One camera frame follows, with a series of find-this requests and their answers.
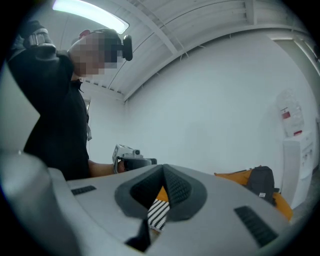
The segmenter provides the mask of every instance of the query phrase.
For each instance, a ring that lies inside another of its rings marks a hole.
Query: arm
[[[25,23],[16,42],[41,29],[44,27],[37,21]],[[68,55],[57,57],[53,44],[33,46],[22,52],[13,47],[7,60],[15,81],[40,115],[55,112],[68,92],[74,70]]]
[[[89,173],[93,177],[101,177],[115,174],[113,164],[96,163],[88,160]],[[121,161],[118,163],[118,173],[123,173],[125,171],[124,163]]]

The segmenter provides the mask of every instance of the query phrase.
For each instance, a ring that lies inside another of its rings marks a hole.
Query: hand
[[[126,171],[123,161],[118,162],[118,173],[124,173]]]

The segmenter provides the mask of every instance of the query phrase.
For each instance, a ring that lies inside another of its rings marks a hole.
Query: person
[[[119,56],[115,46],[119,43],[113,29],[85,30],[68,51],[56,50],[48,31],[33,20],[21,26],[7,54],[14,79],[40,114],[24,151],[59,169],[66,180],[114,174],[113,164],[89,160],[89,116],[80,77],[112,67]],[[120,162],[118,173],[124,171]]]

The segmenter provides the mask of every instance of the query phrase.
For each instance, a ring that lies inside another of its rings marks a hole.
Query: ceiling beam
[[[255,12],[256,0],[244,0],[246,19],[250,25],[257,24],[257,14]]]
[[[133,4],[131,4],[127,0],[112,0],[112,1],[117,5],[122,6],[127,11],[131,12],[133,15],[136,16],[137,19],[141,20],[146,26],[148,26],[163,41],[163,43],[169,48],[172,54],[176,54],[178,52],[177,48],[173,45],[173,43],[166,36],[166,34],[140,9],[135,7]]]
[[[115,92],[113,90],[107,89],[107,88],[103,88],[99,85],[90,83],[90,82],[83,82],[82,85],[83,87],[83,91],[92,91],[92,92],[96,92],[99,94],[104,94],[106,96],[109,96],[115,100],[121,101],[121,102],[125,102],[125,96],[119,92]]]

